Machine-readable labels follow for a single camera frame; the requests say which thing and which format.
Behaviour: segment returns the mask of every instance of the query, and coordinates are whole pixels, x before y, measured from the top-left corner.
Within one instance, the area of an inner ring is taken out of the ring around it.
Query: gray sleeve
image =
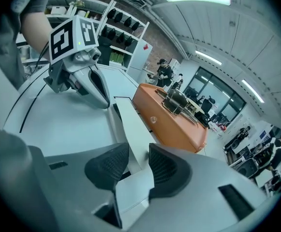
[[[22,15],[35,12],[44,12],[48,0],[30,0],[22,12]]]

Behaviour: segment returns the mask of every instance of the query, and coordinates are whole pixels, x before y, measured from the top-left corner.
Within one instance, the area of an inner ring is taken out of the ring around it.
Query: robotic arm
[[[96,66],[101,52],[93,23],[76,15],[53,29],[49,39],[49,77],[44,81],[55,92],[70,87],[97,108],[110,106],[103,73]]]

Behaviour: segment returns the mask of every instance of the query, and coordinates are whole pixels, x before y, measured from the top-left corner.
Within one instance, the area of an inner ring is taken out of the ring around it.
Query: white box
[[[53,6],[50,14],[51,15],[56,15],[56,14],[64,15],[66,11],[67,11],[67,9],[63,6]]]

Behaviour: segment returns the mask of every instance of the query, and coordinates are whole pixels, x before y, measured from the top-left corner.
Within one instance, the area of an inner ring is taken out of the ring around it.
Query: white shelving unit
[[[64,6],[67,10],[69,8],[69,3],[70,2],[73,2],[73,1],[76,1],[76,0],[49,0],[48,3],[47,3],[47,8],[51,9],[52,6]],[[84,7],[80,7],[78,9],[80,10],[84,10],[84,11],[90,11],[89,13],[89,17],[90,15],[94,14],[96,17],[100,17],[99,20],[97,19],[93,19],[93,18],[89,18],[93,21],[94,25],[95,25],[95,29],[96,29],[96,33],[98,36],[100,36],[101,34],[101,31],[103,30],[103,28],[105,26],[107,26],[107,28],[109,30],[111,29],[115,29],[116,31],[116,35],[119,36],[121,33],[124,33],[125,34],[125,40],[128,38],[128,37],[132,37],[133,39],[133,44],[129,47],[124,47],[124,43],[122,43],[122,48],[119,47],[119,45],[111,45],[111,49],[113,51],[116,51],[120,54],[123,54],[124,55],[124,61],[123,61],[123,65],[122,65],[122,68],[127,70],[129,69],[130,67],[130,62],[131,60],[133,59],[133,52],[135,50],[135,48],[137,47],[137,43],[140,39],[142,39],[148,25],[149,25],[149,22],[147,24],[144,24],[143,22],[141,22],[140,20],[138,20],[136,17],[130,15],[129,13],[119,9],[119,8],[116,8],[116,2],[111,0],[110,3],[105,3],[105,2],[102,2],[102,1],[99,1],[99,0],[83,0],[84,1]],[[119,24],[123,25],[125,20],[128,19],[129,17],[131,17],[132,21],[131,21],[131,26],[134,25],[134,23],[136,22],[139,22],[140,25],[139,25],[139,28],[142,28],[142,33],[139,33],[139,35],[134,35],[134,32],[132,32],[132,30],[124,30],[124,27],[121,27],[120,26],[114,26],[114,25],[111,25],[110,23],[108,23],[108,19],[107,19],[107,14],[110,10],[112,9],[115,9],[116,10],[116,14],[118,13],[122,13],[123,14],[123,17],[122,17],[122,20]],[[68,18],[70,18],[71,16],[70,15],[66,15],[66,14],[48,14],[46,15],[49,22],[51,24],[53,23],[62,23],[64,22],[65,20],[67,20]],[[19,34],[18,37],[17,37],[17,41],[16,41],[16,44],[18,45],[24,45],[26,44],[26,40],[25,38],[22,36],[22,34]],[[27,59],[25,61],[23,61],[24,64],[27,64],[27,63],[33,63],[34,61],[37,61],[37,58],[30,58],[30,59]]]

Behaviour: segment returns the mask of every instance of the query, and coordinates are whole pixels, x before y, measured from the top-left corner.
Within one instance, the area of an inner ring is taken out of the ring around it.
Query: floor
[[[212,157],[227,164],[226,155],[223,151],[222,140],[212,130],[208,130],[206,146],[198,153],[207,157]]]

